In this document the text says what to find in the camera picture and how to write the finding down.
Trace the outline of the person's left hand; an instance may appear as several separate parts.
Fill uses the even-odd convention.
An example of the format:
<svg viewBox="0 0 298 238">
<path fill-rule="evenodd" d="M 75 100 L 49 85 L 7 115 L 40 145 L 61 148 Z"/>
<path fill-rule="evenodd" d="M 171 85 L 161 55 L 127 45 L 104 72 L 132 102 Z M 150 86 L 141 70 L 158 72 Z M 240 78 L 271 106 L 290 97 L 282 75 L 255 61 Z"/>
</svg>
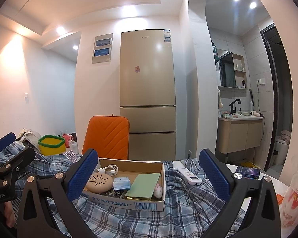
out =
<svg viewBox="0 0 298 238">
<path fill-rule="evenodd" d="M 15 214 L 11 202 L 4 203 L 4 216 L 6 218 L 6 225 L 13 228 L 15 225 Z"/>
</svg>

